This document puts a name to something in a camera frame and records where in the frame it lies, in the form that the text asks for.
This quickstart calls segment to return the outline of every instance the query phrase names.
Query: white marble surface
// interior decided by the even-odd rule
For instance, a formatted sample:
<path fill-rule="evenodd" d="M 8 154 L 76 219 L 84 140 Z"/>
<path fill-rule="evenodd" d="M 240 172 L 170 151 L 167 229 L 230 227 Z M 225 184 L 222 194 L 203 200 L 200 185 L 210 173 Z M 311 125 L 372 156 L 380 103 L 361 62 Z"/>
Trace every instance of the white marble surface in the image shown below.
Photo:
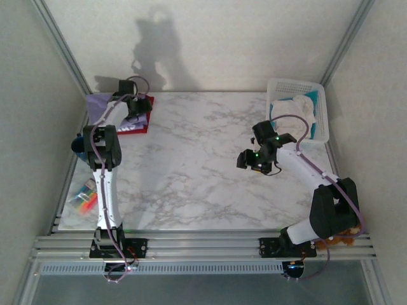
<path fill-rule="evenodd" d="M 119 136 L 119 210 L 125 229 L 280 229 L 308 217 L 311 194 L 289 171 L 236 167 L 264 120 L 265 93 L 155 93 L 147 134 Z M 330 169 L 324 145 L 304 152 Z M 92 176 L 78 160 L 68 198 Z M 93 230 L 97 207 L 65 204 L 60 230 Z"/>

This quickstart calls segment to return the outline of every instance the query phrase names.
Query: plastic basket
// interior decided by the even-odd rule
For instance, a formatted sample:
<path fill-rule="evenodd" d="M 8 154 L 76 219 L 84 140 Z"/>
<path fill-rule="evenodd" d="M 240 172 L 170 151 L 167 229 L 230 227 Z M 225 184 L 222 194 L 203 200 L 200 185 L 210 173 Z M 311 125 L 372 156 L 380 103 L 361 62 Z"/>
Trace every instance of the plastic basket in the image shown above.
<path fill-rule="evenodd" d="M 309 81 L 295 81 L 292 79 L 272 78 L 267 84 L 266 119 L 270 119 L 270 104 L 296 95 L 318 91 L 317 105 L 314 107 L 315 131 L 312 139 L 304 139 L 303 143 L 326 143 L 329 140 L 328 113 L 324 87 Z"/>

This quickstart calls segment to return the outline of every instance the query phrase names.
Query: purple cloth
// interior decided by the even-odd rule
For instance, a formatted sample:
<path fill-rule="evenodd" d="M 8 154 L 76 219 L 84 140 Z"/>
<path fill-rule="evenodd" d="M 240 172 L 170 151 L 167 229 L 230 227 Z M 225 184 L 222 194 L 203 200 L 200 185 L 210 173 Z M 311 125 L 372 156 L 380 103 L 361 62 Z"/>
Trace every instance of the purple cloth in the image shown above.
<path fill-rule="evenodd" d="M 88 109 L 89 121 L 91 124 L 102 116 L 107 109 L 107 102 L 111 98 L 112 93 L 96 93 L 86 96 L 86 108 Z M 120 131 L 143 129 L 147 125 L 147 116 L 142 114 L 138 118 L 124 119 L 118 129 Z"/>

